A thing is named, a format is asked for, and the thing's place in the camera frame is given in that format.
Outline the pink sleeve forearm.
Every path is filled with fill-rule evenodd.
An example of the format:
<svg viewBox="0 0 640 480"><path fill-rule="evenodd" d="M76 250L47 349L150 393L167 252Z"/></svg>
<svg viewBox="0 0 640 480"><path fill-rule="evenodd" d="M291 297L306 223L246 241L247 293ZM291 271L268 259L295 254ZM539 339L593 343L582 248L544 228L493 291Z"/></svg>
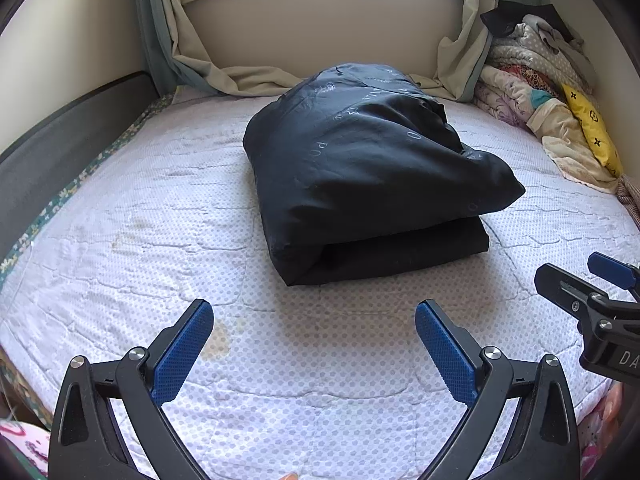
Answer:
<svg viewBox="0 0 640 480"><path fill-rule="evenodd" d="M29 422L2 419L1 437L29 479L48 478L48 455L51 434Z"/></svg>

